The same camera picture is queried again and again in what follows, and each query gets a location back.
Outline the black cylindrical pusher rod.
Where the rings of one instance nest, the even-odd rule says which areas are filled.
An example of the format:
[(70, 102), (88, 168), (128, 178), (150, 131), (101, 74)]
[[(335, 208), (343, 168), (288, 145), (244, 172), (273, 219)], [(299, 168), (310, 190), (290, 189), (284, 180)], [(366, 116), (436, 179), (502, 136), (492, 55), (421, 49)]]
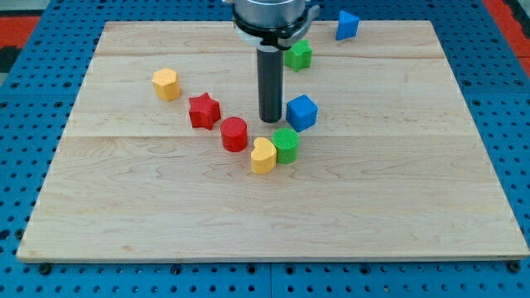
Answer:
[(257, 50), (258, 112), (265, 123), (282, 117), (283, 52)]

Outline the black grey tool mount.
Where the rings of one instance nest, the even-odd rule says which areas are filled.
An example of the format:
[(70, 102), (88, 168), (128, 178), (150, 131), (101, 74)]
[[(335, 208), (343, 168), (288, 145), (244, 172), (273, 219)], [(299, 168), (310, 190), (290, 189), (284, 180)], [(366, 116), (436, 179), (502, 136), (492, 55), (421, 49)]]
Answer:
[(309, 31), (320, 6), (309, 4), (234, 4), (234, 28), (258, 50), (289, 50)]

